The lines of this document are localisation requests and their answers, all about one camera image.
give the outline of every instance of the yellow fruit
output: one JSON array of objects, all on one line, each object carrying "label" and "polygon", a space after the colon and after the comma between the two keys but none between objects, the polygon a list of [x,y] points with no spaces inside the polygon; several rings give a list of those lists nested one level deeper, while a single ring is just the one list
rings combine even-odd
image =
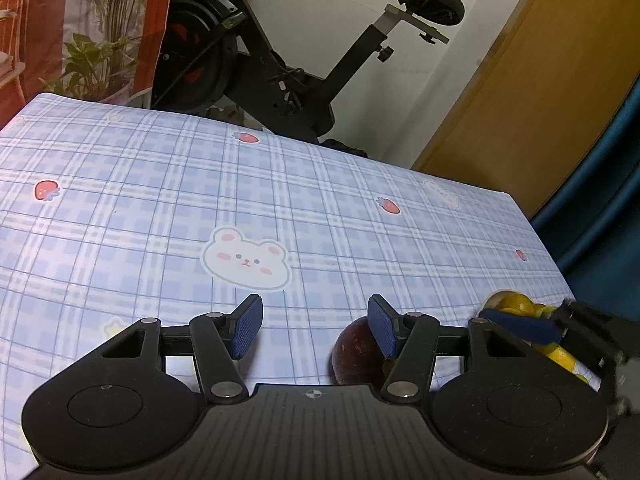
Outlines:
[{"label": "yellow fruit", "polygon": [[524,294],[520,294],[519,292],[510,292],[509,294],[507,294],[500,300],[500,303],[498,303],[498,306],[496,308],[498,310],[517,310],[519,311],[520,316],[533,317],[535,315],[533,302]]},{"label": "yellow fruit", "polygon": [[500,312],[506,312],[507,314],[515,314],[516,316],[524,316],[521,311],[516,310],[515,308],[502,308]]},{"label": "yellow fruit", "polygon": [[554,306],[544,306],[544,308],[539,308],[536,311],[536,317],[544,317],[544,318],[548,318],[549,316],[551,316],[551,314],[553,313],[553,311],[556,308]]},{"label": "yellow fruit", "polygon": [[549,359],[551,359],[556,364],[560,365],[565,370],[570,372],[574,371],[575,367],[575,357],[569,354],[564,348],[558,346],[556,343],[551,343],[549,345],[537,346],[536,349],[546,355]]}]

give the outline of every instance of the white wall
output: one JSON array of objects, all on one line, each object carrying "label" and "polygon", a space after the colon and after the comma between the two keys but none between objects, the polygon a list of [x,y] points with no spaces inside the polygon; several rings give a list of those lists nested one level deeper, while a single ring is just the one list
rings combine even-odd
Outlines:
[{"label": "white wall", "polygon": [[[290,66],[326,76],[359,35],[396,0],[249,0],[274,49]],[[471,8],[475,0],[462,0]],[[440,27],[451,39],[457,27]],[[329,137],[380,158],[447,47],[400,23],[384,63],[372,56],[333,102]]]},{"label": "white wall", "polygon": [[410,168],[446,117],[519,0],[477,0],[381,159]]},{"label": "white wall", "polygon": [[[384,63],[372,56],[333,101],[329,137],[409,167],[486,54],[518,0],[462,0],[461,25],[438,26],[451,41],[432,45],[400,23]],[[249,0],[289,66],[325,77],[353,41],[396,0]]]}]

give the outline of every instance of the blue curtain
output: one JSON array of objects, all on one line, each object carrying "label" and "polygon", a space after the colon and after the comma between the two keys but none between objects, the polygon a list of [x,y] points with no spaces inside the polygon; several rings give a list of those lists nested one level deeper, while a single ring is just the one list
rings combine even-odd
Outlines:
[{"label": "blue curtain", "polygon": [[531,224],[576,298],[640,320],[640,78]]}]

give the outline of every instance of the exercise bike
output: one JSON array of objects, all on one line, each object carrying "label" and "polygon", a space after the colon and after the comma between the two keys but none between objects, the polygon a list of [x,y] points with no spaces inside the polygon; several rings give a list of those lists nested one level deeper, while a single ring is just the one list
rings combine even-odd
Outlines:
[{"label": "exercise bike", "polygon": [[[407,22],[428,43],[449,39],[420,18],[457,25],[460,0],[398,0],[369,25],[322,79],[291,68],[272,49],[247,0],[171,0],[152,91],[152,108],[201,114],[223,95],[272,132],[318,143],[334,126],[331,101],[374,52],[380,61],[392,54],[382,46],[389,32]],[[238,50],[238,36],[248,53]]]}]

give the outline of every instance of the plaid tablecloth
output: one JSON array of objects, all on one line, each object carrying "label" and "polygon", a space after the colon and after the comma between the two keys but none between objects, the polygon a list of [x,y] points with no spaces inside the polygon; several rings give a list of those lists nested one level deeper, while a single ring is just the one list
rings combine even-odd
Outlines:
[{"label": "plaid tablecloth", "polygon": [[[571,295],[506,194],[192,116],[36,97],[0,133],[0,476],[33,465],[27,396],[134,320],[249,293],[249,384],[330,380],[371,294],[461,325],[502,288]],[[196,385],[193,364],[169,371]],[[436,386],[458,373],[441,358]]]}]

